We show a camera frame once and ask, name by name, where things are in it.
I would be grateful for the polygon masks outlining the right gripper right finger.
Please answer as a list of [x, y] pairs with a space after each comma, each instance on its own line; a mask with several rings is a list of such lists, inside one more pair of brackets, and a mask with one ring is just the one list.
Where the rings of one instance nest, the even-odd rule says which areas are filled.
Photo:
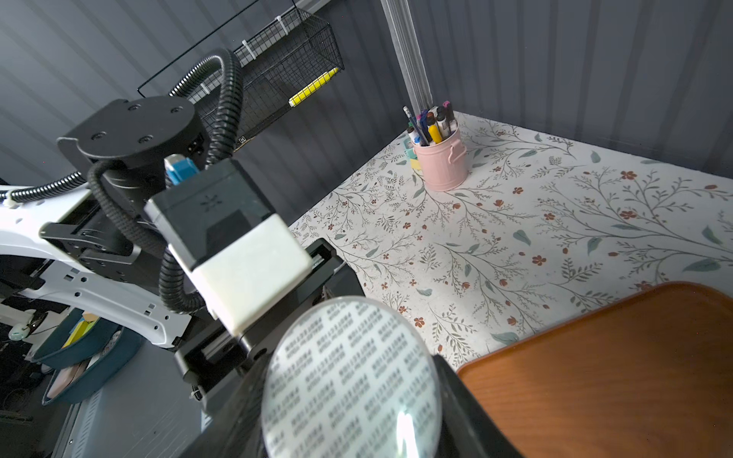
[[435, 457], [521, 457], [446, 360], [434, 355], [433, 362], [442, 403]]

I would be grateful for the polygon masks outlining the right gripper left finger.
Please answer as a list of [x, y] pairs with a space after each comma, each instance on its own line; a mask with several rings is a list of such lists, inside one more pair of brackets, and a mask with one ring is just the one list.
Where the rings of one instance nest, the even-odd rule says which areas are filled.
[[255, 362], [228, 404], [181, 457], [267, 457], [262, 404], [271, 359], [265, 355]]

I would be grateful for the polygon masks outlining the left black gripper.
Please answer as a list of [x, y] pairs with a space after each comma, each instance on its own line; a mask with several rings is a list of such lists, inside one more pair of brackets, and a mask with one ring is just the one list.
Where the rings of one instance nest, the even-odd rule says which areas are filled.
[[186, 341], [176, 352], [183, 380], [205, 412], [221, 410], [255, 362], [272, 353], [296, 319], [331, 298], [365, 294], [355, 271], [337, 249], [320, 238], [308, 248], [311, 273], [242, 336], [231, 336], [218, 321]]

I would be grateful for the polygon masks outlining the candy jar with patterned lid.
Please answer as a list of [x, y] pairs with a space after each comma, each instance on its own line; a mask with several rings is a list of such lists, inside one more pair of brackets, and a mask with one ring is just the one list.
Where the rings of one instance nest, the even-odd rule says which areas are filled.
[[433, 457], [437, 369], [395, 310], [331, 299], [297, 319], [273, 352], [261, 420], [270, 457]]

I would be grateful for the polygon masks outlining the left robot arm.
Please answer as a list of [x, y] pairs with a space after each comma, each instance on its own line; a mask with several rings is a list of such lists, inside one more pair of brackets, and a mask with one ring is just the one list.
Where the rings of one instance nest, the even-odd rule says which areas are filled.
[[221, 409], [235, 383], [273, 351], [294, 319], [327, 297], [363, 288], [326, 240], [313, 242], [311, 274], [244, 333], [236, 347], [221, 324], [175, 313], [158, 290], [161, 261], [131, 242], [86, 190], [92, 165], [108, 160], [108, 196], [141, 227], [143, 206], [164, 187], [164, 160], [180, 154], [204, 168], [212, 130], [182, 97], [118, 99], [57, 139], [74, 173], [39, 198], [11, 190], [15, 208], [1, 213], [1, 294], [47, 298], [93, 312], [158, 347], [175, 349], [187, 382], [208, 413]]

